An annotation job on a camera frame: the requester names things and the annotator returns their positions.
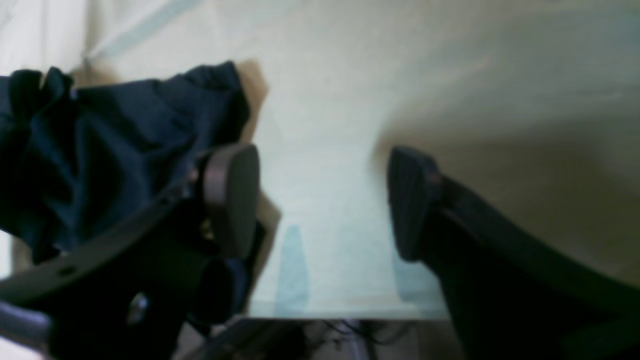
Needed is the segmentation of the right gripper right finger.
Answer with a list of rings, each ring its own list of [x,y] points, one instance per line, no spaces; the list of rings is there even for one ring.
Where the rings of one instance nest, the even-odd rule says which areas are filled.
[[[386,187],[398,255],[435,273],[469,360],[637,360],[639,289],[535,239],[441,173],[391,149]]]

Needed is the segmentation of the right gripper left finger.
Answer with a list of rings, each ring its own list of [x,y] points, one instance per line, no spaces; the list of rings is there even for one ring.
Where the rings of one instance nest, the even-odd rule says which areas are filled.
[[[184,322],[242,310],[258,224],[252,144],[220,146],[146,208],[1,282],[1,338],[57,360],[168,360]]]

